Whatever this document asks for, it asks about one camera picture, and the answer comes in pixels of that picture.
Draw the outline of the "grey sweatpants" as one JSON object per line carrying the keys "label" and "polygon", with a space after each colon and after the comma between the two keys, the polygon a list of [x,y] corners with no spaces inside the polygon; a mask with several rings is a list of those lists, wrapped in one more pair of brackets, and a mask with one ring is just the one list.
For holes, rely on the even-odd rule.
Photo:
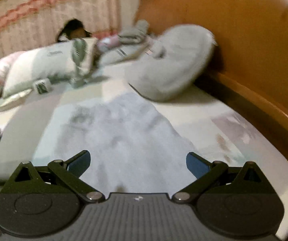
{"label": "grey sweatpants", "polygon": [[136,94],[107,103],[85,101],[66,109],[55,154],[67,160],[82,150],[91,165],[82,180],[111,192],[174,194],[195,180],[186,167],[193,144]]}

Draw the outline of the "patchwork bed sheet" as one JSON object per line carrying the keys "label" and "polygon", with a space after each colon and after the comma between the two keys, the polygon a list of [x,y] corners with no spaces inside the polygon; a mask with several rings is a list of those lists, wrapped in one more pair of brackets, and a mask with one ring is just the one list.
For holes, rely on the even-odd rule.
{"label": "patchwork bed sheet", "polygon": [[[128,93],[139,96],[124,79],[124,65],[110,66],[81,88],[59,83],[50,93],[32,92],[24,104],[1,112],[0,179],[8,178],[24,160],[46,165],[60,159],[55,149],[67,107],[85,101],[107,103]],[[150,103],[193,144],[193,152],[206,160],[221,160],[230,166],[256,162],[284,204],[277,235],[287,238],[288,161],[265,136],[230,107],[194,86],[171,102]]]}

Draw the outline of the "green white tissue pack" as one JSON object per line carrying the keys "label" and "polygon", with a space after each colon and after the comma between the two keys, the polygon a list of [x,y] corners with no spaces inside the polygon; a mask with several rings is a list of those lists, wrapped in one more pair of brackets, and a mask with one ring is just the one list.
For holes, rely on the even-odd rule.
{"label": "green white tissue pack", "polygon": [[52,91],[52,84],[48,78],[45,78],[35,81],[33,88],[40,95],[47,94]]}

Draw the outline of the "green paperback book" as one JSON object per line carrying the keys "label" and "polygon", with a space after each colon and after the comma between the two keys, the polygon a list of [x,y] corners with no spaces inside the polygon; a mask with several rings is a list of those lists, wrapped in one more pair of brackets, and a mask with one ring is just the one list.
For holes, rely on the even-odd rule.
{"label": "green paperback book", "polygon": [[26,89],[6,99],[3,99],[0,103],[0,112],[4,112],[24,104],[31,92],[32,89]]}

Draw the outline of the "patchwork pillow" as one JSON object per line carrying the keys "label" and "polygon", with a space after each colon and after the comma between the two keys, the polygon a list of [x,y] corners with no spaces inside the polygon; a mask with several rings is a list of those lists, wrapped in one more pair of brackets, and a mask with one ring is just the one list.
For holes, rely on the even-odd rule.
{"label": "patchwork pillow", "polygon": [[[96,38],[83,38],[88,45],[81,70],[84,78],[93,67]],[[71,58],[73,40],[26,51],[12,64],[5,81],[2,97],[29,89],[37,80],[48,78],[51,83],[70,80],[75,71]]]}

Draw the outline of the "grey plush cushion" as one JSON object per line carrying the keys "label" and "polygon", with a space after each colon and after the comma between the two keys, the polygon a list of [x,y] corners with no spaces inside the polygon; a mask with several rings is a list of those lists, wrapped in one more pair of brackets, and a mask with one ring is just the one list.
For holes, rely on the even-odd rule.
{"label": "grey plush cushion", "polygon": [[198,25],[175,25],[125,70],[128,84],[142,97],[165,102],[187,89],[204,71],[217,46],[215,36]]}

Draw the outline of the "green handheld fan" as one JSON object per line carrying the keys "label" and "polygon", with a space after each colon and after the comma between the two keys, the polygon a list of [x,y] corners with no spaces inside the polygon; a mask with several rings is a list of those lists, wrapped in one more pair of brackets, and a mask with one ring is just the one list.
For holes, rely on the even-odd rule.
{"label": "green handheld fan", "polygon": [[75,38],[73,40],[71,58],[75,64],[75,71],[69,83],[74,89],[83,86],[85,83],[81,67],[86,55],[88,54],[87,48],[87,42],[83,38]]}

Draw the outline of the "person behind pillow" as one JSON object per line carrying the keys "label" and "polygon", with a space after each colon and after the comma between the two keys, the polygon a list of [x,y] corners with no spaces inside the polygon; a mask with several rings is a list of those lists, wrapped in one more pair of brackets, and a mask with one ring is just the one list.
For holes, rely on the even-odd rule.
{"label": "person behind pillow", "polygon": [[56,42],[64,42],[76,38],[90,38],[92,34],[84,28],[84,24],[74,18],[65,23],[56,36]]}

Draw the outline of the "grey plush toy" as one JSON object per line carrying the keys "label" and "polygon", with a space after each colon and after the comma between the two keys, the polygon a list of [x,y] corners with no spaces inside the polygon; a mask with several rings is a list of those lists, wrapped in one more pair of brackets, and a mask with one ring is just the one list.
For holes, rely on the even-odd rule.
{"label": "grey plush toy", "polygon": [[146,20],[138,20],[134,26],[123,28],[118,39],[121,44],[140,44],[146,36],[149,28],[149,23]]}

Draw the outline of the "wooden headboard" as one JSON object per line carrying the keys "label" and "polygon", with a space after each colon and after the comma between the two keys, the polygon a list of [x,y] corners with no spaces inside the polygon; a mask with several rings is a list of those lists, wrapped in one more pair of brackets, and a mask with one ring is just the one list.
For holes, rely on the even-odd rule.
{"label": "wooden headboard", "polygon": [[156,34],[184,23],[211,31],[222,56],[212,78],[288,132],[288,0],[139,0],[136,19]]}

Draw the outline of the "pink patterned curtain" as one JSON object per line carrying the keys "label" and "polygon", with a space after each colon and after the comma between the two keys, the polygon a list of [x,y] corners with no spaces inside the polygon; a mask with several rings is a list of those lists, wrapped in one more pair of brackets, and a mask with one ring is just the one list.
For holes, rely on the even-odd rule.
{"label": "pink patterned curtain", "polygon": [[119,0],[0,0],[0,54],[53,44],[73,18],[96,38],[116,34]]}

